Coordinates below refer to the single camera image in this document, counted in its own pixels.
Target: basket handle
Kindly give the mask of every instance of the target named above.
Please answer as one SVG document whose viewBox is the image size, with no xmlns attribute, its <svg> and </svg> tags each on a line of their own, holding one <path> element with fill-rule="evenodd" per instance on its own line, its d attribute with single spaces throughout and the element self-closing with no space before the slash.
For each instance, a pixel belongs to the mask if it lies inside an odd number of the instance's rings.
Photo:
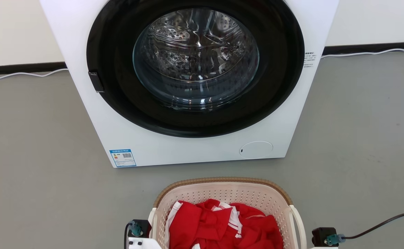
<svg viewBox="0 0 404 249">
<path fill-rule="evenodd" d="M 148 216 L 148 222 L 150 223 L 151 227 L 152 227 L 153 230 L 154 230 L 154 232 L 153 232 L 153 231 L 150 232 L 149 238 L 152 237 L 152 234 L 155 234 L 155 229 L 156 229 L 156 227 L 154 226 L 154 216 L 156 215 L 156 210 L 157 210 L 157 208 L 154 207 L 154 208 L 151 210 L 150 215 Z"/>
<path fill-rule="evenodd" d="M 306 249 L 306 233 L 305 227 L 303 226 L 302 218 L 300 218 L 299 211 L 294 207 L 294 205 L 289 205 L 289 211 L 293 214 L 294 219 L 297 224 L 297 229 L 299 229 L 299 236 L 300 236 L 300 249 Z"/>
</svg>

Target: beige plastic basket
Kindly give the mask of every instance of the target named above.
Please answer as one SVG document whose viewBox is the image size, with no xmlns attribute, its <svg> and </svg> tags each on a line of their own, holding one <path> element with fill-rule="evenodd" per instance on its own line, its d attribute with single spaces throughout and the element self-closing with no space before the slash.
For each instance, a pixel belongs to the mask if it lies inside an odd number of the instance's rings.
<svg viewBox="0 0 404 249">
<path fill-rule="evenodd" d="M 148 221 L 152 225 L 150 238 L 162 249 L 168 214 L 177 200 L 199 203 L 215 199 L 226 203 L 243 203 L 273 215 L 284 238 L 284 249 L 298 249 L 295 222 L 299 230 L 300 247 L 306 249 L 306 235 L 302 219 L 288 194 L 273 182 L 242 177 L 199 178 L 173 183 L 157 197 Z"/>
</svg>

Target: white wall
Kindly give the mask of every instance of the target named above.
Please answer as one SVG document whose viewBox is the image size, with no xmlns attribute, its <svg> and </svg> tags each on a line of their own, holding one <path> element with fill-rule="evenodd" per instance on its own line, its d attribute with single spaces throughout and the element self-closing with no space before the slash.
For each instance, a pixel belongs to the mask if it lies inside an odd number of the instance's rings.
<svg viewBox="0 0 404 249">
<path fill-rule="evenodd" d="M 404 42 L 404 0 L 341 0 L 327 46 L 398 42 Z M 59 61 L 39 1 L 0 0 L 0 65 Z"/>
</svg>

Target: black round door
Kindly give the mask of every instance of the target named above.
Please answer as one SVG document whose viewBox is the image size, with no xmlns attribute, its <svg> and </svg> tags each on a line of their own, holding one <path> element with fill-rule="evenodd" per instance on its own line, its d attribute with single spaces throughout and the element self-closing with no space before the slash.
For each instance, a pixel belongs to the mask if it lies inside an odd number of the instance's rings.
<svg viewBox="0 0 404 249">
<path fill-rule="evenodd" d="M 292 92 L 303 58 L 302 32 L 282 0 L 110 0 L 87 47 L 104 100 L 175 137 L 259 122 Z"/>
</svg>

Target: front-loading washing machine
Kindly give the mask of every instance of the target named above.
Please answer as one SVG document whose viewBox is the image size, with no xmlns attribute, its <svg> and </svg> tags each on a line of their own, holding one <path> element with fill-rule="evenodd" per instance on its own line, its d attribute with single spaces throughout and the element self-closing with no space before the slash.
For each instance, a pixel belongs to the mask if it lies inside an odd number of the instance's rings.
<svg viewBox="0 0 404 249">
<path fill-rule="evenodd" d="M 284 157 L 338 0 L 41 0 L 113 167 Z"/>
</svg>

